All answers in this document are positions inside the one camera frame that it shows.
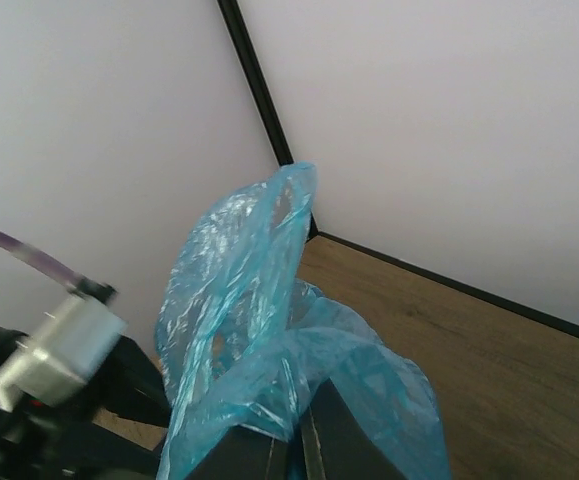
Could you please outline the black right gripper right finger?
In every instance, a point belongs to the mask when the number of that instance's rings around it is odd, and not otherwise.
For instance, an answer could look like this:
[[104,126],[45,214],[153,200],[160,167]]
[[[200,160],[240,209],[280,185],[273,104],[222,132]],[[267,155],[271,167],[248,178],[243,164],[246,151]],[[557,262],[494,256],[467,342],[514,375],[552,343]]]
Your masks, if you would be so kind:
[[308,479],[404,477],[364,433],[330,380],[319,386],[302,415],[300,433]]

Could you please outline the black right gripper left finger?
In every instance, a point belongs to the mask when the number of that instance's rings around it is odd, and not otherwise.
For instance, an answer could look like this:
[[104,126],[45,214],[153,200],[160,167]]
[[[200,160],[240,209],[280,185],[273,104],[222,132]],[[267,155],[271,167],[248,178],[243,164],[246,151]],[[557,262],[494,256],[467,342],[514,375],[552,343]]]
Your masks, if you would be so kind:
[[230,428],[198,464],[201,480],[286,479],[289,444],[242,426]]

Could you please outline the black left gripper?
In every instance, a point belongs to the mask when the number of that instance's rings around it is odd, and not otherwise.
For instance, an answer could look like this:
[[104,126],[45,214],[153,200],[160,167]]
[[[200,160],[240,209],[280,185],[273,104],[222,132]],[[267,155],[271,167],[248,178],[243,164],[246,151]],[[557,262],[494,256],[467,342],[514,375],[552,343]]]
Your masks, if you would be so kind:
[[[0,367],[23,338],[0,327]],[[143,424],[169,423],[161,373],[128,337],[85,387],[60,405],[24,395],[12,412],[0,409],[0,479],[155,478],[159,451],[95,424],[101,409]]]

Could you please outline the blue translucent trash bag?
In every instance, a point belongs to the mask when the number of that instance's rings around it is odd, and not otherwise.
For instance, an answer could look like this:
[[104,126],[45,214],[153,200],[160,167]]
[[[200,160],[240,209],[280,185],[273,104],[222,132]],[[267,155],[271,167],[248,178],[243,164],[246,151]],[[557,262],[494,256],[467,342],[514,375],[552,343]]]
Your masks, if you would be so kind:
[[232,427],[289,440],[326,381],[406,478],[450,477],[424,373],[297,276],[316,190],[314,165],[288,165],[219,200],[190,231],[155,327],[172,407],[159,478],[188,476]]

